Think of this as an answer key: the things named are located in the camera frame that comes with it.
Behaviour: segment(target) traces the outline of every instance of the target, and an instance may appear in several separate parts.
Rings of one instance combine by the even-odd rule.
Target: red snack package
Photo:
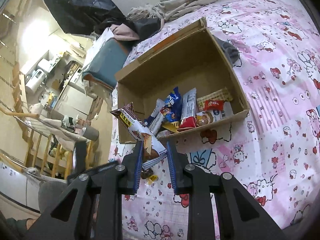
[[[196,88],[183,95],[181,124],[178,132],[196,128]]]
[[[223,100],[206,100],[204,102],[204,111],[208,111],[208,110],[222,111],[223,104],[224,104]]]

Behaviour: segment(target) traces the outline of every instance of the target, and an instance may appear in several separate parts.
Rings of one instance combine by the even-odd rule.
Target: hello kitty print
[[[192,22],[239,50],[234,71],[250,103],[242,122],[176,140],[177,150],[205,172],[231,172],[281,227],[308,213],[320,184],[320,35],[298,0],[218,0],[166,23],[132,49],[125,65]],[[113,108],[117,103],[112,93]],[[130,154],[113,118],[109,159]],[[167,159],[122,199],[126,238],[187,239],[189,195],[175,195]],[[216,239],[220,239],[214,195]]]

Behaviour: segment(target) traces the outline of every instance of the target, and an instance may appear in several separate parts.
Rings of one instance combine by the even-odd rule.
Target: metal screw
[[[195,166],[193,164],[187,164],[186,165],[186,170],[193,171],[194,169],[195,169]]]
[[[85,180],[87,180],[88,178],[89,178],[88,174],[81,174],[81,175],[79,176],[79,180],[81,180],[81,181],[85,181]]]
[[[116,170],[117,171],[123,171],[124,169],[125,169],[125,166],[122,165],[122,164],[119,164],[119,165],[116,166]]]
[[[223,173],[222,177],[224,179],[232,179],[232,174],[229,172],[225,172],[225,173]]]

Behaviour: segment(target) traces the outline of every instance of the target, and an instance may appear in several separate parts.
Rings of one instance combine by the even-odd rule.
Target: open cardboard box
[[[115,74],[118,81],[118,108],[133,102],[135,114],[143,121],[176,86],[183,96],[192,88],[197,98],[227,87],[233,97],[234,115],[163,138],[196,133],[242,120],[249,104],[232,66],[202,19],[161,41]],[[120,143],[136,143],[124,125],[119,124]]]

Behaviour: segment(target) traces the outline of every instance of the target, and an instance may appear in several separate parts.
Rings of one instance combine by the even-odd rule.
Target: door
[[[85,95],[71,86],[67,86],[63,92],[61,101],[88,115],[91,109],[93,98]]]

